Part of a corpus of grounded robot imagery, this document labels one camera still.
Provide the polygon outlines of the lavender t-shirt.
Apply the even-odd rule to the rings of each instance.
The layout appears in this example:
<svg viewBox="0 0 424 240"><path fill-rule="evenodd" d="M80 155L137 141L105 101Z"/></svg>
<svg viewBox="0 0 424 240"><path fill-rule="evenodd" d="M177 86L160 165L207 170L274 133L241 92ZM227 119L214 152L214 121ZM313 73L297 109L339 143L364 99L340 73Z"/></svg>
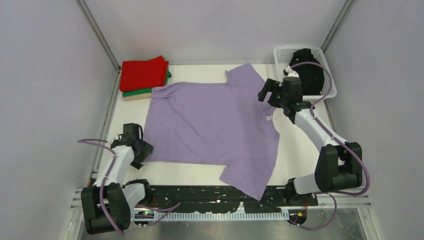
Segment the lavender t-shirt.
<svg viewBox="0 0 424 240"><path fill-rule="evenodd" d="M276 165L275 108L258 100L265 81L250 63L228 70L225 83L155 87L143 140L149 162L221 165L220 180L261 200Z"/></svg>

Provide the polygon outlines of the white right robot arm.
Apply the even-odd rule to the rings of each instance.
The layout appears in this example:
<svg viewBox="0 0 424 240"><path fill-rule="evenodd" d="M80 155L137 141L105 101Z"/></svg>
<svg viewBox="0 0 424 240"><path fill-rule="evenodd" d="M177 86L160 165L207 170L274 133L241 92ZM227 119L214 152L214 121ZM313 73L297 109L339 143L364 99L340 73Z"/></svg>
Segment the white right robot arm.
<svg viewBox="0 0 424 240"><path fill-rule="evenodd" d="M291 205L299 205L310 194L338 193L360 196L370 187L370 174L362 161L362 147L347 142L331 130L315 113L315 105L303 100L300 78L288 76L282 82L268 78L258 100L267 100L272 107L300 128L319 150L315 171L291 178L285 186L285 198Z"/></svg>

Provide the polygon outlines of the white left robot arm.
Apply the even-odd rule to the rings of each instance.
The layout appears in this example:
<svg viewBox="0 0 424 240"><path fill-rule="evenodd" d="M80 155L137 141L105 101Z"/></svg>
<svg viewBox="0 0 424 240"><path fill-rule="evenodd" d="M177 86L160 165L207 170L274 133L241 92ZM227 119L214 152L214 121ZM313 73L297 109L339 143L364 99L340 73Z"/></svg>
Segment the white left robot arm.
<svg viewBox="0 0 424 240"><path fill-rule="evenodd" d="M153 192L146 179L124 182L129 168L141 169L153 146L143 139L143 128L137 123L125 123L122 133L110 146L105 140L81 139L80 143L102 147L111 156L95 182L83 188L81 204L85 229L89 235L118 232L123 234L132 222L137 204L148 207Z"/></svg>

